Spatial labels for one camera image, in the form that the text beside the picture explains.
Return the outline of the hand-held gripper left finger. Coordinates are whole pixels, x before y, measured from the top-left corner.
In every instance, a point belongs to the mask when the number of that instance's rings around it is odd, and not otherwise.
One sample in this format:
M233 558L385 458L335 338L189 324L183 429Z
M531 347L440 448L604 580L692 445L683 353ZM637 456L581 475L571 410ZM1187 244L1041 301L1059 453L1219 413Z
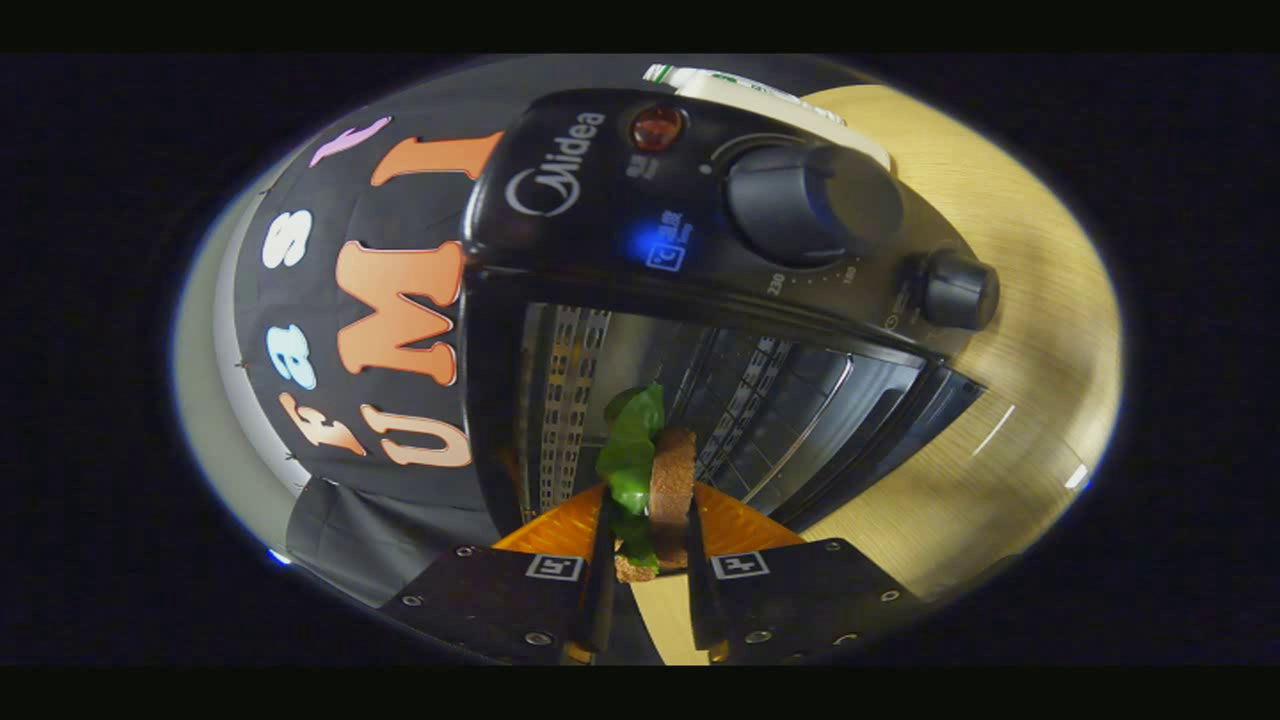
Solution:
M590 665L614 610L611 492L596 484L492 546L445 551L380 614L494 664Z

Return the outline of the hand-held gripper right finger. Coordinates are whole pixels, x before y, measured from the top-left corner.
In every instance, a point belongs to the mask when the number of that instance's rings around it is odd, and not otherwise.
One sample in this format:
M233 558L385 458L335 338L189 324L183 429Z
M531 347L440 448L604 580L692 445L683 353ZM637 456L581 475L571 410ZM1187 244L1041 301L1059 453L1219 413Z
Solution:
M849 541L806 541L707 484L689 523L692 643L710 664L831 664L929 607Z

